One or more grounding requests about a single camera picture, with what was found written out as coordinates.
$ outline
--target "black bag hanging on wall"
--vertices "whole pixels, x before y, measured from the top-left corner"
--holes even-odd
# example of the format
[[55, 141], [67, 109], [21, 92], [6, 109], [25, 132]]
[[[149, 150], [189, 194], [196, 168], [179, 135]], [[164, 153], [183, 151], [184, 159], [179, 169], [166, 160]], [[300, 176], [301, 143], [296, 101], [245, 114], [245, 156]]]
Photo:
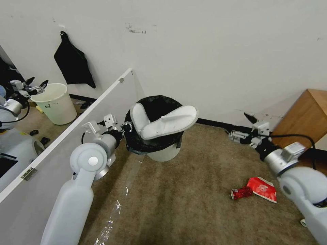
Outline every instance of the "black bag hanging on wall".
[[54, 59], [67, 84], [86, 83], [95, 88], [85, 54], [69, 41], [66, 32], [61, 31], [60, 36], [61, 44], [54, 54]]

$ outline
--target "trash can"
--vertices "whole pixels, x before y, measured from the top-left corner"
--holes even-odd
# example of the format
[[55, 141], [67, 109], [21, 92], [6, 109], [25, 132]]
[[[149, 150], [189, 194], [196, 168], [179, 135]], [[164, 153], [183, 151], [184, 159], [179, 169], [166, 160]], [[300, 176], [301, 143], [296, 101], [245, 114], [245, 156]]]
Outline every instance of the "trash can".
[[[154, 122], [182, 106], [178, 101], [163, 95], [149, 96], [137, 103], [143, 105], [150, 122]], [[130, 111], [126, 114], [125, 121], [131, 122]], [[182, 135], [183, 132], [179, 132], [152, 140], [143, 140], [133, 127], [132, 132], [125, 133], [126, 147], [130, 152], [147, 154], [155, 161], [165, 162], [173, 159], [179, 153]]]
[[43, 93], [31, 96], [31, 100], [44, 111], [54, 124], [63, 125], [70, 123], [77, 116], [65, 84], [48, 84]]

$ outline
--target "white bucket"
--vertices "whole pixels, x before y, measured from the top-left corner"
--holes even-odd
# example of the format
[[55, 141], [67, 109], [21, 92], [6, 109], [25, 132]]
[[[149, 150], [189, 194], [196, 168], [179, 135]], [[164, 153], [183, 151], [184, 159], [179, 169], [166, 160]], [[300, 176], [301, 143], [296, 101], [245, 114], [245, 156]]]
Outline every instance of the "white bucket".
[[148, 153], [148, 157], [150, 157], [152, 160], [155, 160], [157, 162], [166, 162], [171, 159], [173, 159], [177, 154], [180, 152], [181, 148], [176, 148], [177, 143], [173, 144], [171, 146], [168, 146], [167, 148]]
[[31, 96], [31, 100], [37, 103], [54, 124], [70, 123], [77, 116], [65, 84], [48, 84], [43, 93]]

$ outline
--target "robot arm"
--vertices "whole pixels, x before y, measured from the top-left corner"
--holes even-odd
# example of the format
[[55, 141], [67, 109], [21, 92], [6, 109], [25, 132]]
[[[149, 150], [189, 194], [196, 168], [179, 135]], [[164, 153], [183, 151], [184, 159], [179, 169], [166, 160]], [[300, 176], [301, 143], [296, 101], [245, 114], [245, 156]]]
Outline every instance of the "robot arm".
[[109, 171], [123, 133], [131, 130], [131, 124], [126, 122], [119, 131], [112, 114], [104, 117], [104, 123], [109, 131], [103, 134], [95, 121], [82, 126], [84, 133], [93, 137], [92, 142], [76, 147], [70, 156], [70, 166], [76, 175], [60, 189], [41, 245], [78, 244], [93, 201], [91, 185]]
[[249, 144], [259, 153], [260, 159], [277, 177], [284, 195], [303, 214], [312, 235], [320, 244], [327, 244], [327, 207], [321, 205], [327, 199], [327, 177], [309, 167], [295, 167], [298, 157], [305, 151], [303, 145], [294, 142], [281, 149], [269, 140], [268, 122], [258, 121], [247, 114], [246, 117], [254, 123], [252, 132], [231, 131], [229, 137]]
[[10, 81], [14, 93], [7, 100], [0, 96], [0, 130], [11, 129], [15, 126], [15, 123], [18, 121], [18, 115], [21, 110], [25, 108], [25, 103], [28, 103], [27, 100], [32, 95], [43, 93], [48, 84], [48, 80], [41, 83], [40, 86], [34, 87], [30, 87], [26, 83], [18, 80]]

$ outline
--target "red snack wrapper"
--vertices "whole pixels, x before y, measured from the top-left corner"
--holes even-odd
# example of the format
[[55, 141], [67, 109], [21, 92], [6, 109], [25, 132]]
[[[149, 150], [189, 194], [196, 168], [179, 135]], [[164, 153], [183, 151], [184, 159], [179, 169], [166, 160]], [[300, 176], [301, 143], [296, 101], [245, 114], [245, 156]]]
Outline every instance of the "red snack wrapper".
[[251, 187], [254, 194], [273, 203], [277, 203], [277, 194], [273, 183], [261, 177], [253, 177], [250, 178], [246, 186]]
[[232, 189], [231, 196], [233, 200], [240, 199], [242, 197], [252, 196], [252, 189], [248, 186], [242, 187], [241, 189]]

